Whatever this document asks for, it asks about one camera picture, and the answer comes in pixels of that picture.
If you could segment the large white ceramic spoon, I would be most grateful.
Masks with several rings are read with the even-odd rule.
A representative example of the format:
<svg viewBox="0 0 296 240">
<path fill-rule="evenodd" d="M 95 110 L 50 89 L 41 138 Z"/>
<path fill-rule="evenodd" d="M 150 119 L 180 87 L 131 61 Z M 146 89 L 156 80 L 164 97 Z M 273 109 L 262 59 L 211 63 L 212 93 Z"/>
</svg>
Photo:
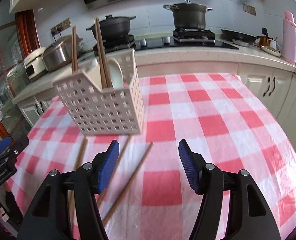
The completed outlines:
<svg viewBox="0 0 296 240">
<path fill-rule="evenodd" d="M 118 89 L 123 87 L 124 78 L 119 62 L 115 58 L 110 57 L 107 59 L 107 65 L 113 88 Z"/>
</svg>

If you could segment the white perforated utensil basket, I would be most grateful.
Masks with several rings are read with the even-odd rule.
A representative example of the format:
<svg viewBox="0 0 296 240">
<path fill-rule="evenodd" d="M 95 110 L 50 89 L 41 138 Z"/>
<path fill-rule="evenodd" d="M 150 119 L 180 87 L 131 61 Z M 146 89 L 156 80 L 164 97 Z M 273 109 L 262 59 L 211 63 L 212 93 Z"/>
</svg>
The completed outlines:
<svg viewBox="0 0 296 240">
<path fill-rule="evenodd" d="M 138 134 L 144 121 L 134 49 L 111 53 L 108 61 L 120 66 L 123 85 L 102 88 L 96 61 L 53 82 L 57 94 L 84 135 Z"/>
</svg>

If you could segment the pink white checkered tablecloth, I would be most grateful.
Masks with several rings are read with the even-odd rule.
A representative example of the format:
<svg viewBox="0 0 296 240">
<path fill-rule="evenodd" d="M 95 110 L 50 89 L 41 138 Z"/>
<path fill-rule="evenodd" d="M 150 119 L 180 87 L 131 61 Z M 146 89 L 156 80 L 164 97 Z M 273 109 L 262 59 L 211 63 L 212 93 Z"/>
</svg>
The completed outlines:
<svg viewBox="0 0 296 240">
<path fill-rule="evenodd" d="M 237 77 L 194 74 L 140 81 L 145 123 L 132 138 L 101 208 L 105 213 L 149 143 L 151 152 L 107 226 L 110 239 L 186 239 L 201 198 L 188 184 L 185 139 L 221 170 L 250 172 L 282 237 L 296 226 L 296 154 L 269 111 Z"/>
</svg>

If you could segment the white small cooker appliance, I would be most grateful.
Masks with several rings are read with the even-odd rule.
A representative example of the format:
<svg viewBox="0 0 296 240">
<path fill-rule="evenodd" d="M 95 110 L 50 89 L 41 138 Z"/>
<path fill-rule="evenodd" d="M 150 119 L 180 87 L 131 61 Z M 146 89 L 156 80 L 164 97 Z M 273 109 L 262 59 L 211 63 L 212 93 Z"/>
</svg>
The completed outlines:
<svg viewBox="0 0 296 240">
<path fill-rule="evenodd" d="M 42 60 L 42 55 L 45 50 L 46 47 L 37 48 L 31 51 L 31 53 L 25 57 L 23 61 L 27 77 L 31 82 L 34 82 L 47 74 L 45 64 Z"/>
</svg>

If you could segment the silver rice cooker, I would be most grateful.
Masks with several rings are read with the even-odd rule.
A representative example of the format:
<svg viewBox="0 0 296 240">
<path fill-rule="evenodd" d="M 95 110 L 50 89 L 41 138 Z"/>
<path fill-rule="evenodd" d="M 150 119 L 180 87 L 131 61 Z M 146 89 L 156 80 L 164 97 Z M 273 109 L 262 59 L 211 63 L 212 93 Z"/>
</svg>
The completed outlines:
<svg viewBox="0 0 296 240">
<path fill-rule="evenodd" d="M 47 72 L 53 72 L 72 61 L 72 35 L 66 35 L 49 45 L 42 54 Z"/>
</svg>

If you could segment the red wooden glass door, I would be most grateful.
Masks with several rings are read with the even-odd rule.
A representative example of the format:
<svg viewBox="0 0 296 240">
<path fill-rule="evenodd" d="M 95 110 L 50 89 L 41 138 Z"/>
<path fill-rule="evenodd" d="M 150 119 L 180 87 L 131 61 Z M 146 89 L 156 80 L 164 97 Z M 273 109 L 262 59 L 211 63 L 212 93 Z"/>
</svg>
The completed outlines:
<svg viewBox="0 0 296 240">
<path fill-rule="evenodd" d="M 15 14 L 9 12 L 10 0 L 0 2 L 0 140 L 17 140 L 27 135 L 31 125 L 13 99 L 29 84 L 24 56 L 17 35 Z"/>
</svg>

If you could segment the white lower cabinets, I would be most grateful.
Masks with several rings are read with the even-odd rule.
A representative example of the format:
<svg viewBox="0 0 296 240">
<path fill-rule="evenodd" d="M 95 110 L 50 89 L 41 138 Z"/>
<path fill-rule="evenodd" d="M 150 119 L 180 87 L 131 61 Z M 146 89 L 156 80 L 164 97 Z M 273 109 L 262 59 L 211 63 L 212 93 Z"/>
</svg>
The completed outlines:
<svg viewBox="0 0 296 240">
<path fill-rule="evenodd" d="M 196 73 L 142 78 L 142 141 L 165 145 L 200 141 L 213 161 L 282 165 L 290 142 L 296 152 L 296 76 L 255 76 L 262 85 L 227 73 Z"/>
</svg>

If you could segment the black glass gas stove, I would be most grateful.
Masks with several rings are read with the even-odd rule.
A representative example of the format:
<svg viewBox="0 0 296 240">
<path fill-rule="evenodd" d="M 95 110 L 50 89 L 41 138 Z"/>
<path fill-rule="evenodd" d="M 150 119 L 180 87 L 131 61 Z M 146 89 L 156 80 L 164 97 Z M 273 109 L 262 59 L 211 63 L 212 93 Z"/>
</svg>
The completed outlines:
<svg viewBox="0 0 296 240">
<path fill-rule="evenodd" d="M 136 51 L 168 47 L 210 47 L 238 50 L 239 48 L 215 39 L 210 30 L 175 29 L 171 36 L 135 40 L 133 35 L 111 37 L 103 40 L 104 50 L 111 53 L 133 48 Z"/>
</svg>

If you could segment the black frying pan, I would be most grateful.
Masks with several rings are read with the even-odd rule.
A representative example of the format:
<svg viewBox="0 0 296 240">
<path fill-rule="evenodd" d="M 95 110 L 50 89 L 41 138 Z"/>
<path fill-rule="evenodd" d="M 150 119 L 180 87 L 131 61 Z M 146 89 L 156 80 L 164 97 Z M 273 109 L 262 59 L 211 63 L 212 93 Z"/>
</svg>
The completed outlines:
<svg viewBox="0 0 296 240">
<path fill-rule="evenodd" d="M 232 41 L 234 44 L 242 47 L 249 47 L 257 40 L 256 36 L 240 33 L 237 31 L 222 29 L 221 32 L 226 40 Z"/>
</svg>

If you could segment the small plate with food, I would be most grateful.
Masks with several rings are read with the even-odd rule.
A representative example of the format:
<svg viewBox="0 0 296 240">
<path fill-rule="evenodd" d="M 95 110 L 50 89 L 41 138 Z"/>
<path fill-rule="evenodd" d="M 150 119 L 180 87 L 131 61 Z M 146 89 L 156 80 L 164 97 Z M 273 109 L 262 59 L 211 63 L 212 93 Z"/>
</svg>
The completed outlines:
<svg viewBox="0 0 296 240">
<path fill-rule="evenodd" d="M 273 55 L 273 56 L 275 56 L 275 57 L 281 57 L 281 53 L 279 53 L 277 50 L 275 50 L 274 48 L 271 48 L 271 47 L 269 47 L 269 46 L 260 46 L 260 48 L 264 51 L 264 52 L 266 52 L 266 53 L 268 53 L 268 54 L 270 54 L 270 55 Z"/>
</svg>

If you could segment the tall black stock pot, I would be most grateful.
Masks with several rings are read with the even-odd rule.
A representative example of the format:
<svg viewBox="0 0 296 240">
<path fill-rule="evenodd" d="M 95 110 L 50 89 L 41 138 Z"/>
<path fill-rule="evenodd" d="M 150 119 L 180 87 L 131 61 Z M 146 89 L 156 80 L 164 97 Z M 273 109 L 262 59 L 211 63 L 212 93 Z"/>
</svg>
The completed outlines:
<svg viewBox="0 0 296 240">
<path fill-rule="evenodd" d="M 185 0 L 184 3 L 165 4 L 163 8 L 173 13 L 173 22 L 176 29 L 205 29 L 205 15 L 212 8 L 199 3 L 191 3 Z"/>
</svg>

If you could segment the condiment bottles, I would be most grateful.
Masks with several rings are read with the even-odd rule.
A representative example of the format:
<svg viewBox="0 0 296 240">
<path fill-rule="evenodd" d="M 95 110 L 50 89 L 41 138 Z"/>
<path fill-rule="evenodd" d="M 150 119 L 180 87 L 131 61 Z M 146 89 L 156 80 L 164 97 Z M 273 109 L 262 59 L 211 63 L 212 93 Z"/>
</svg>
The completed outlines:
<svg viewBox="0 0 296 240">
<path fill-rule="evenodd" d="M 276 51 L 279 51 L 278 43 L 269 37 L 268 31 L 265 27 L 262 27 L 261 36 L 259 37 L 259 46 L 268 46 Z"/>
</svg>

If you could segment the pink thermos bottle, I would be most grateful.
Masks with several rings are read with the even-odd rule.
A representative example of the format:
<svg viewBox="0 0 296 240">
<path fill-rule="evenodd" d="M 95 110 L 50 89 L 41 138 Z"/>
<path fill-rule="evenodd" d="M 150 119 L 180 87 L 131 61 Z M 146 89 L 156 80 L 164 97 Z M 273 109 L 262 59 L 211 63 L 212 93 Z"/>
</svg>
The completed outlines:
<svg viewBox="0 0 296 240">
<path fill-rule="evenodd" d="M 296 24 L 290 11 L 284 12 L 281 57 L 290 64 L 296 63 Z"/>
</svg>

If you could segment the wall power outlet strip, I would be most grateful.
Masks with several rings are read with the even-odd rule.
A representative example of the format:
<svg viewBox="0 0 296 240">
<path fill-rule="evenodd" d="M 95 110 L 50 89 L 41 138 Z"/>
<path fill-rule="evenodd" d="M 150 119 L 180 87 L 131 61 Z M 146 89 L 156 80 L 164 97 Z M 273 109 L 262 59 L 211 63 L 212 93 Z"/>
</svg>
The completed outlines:
<svg viewBox="0 0 296 240">
<path fill-rule="evenodd" d="M 55 27 L 51 28 L 51 35 L 55 36 L 62 33 L 64 30 L 68 29 L 71 26 L 70 18 L 65 19 L 61 23 L 57 24 Z"/>
</svg>

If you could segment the wall switch plate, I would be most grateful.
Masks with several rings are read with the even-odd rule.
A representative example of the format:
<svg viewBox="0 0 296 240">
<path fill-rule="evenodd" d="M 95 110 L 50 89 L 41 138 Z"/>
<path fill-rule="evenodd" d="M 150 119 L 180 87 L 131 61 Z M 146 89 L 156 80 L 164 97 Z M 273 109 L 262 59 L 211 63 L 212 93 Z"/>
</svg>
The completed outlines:
<svg viewBox="0 0 296 240">
<path fill-rule="evenodd" d="M 256 8 L 255 7 L 253 7 L 252 5 L 248 5 L 246 3 L 243 3 L 242 5 L 243 5 L 244 12 L 247 12 L 253 16 L 256 16 Z"/>
</svg>

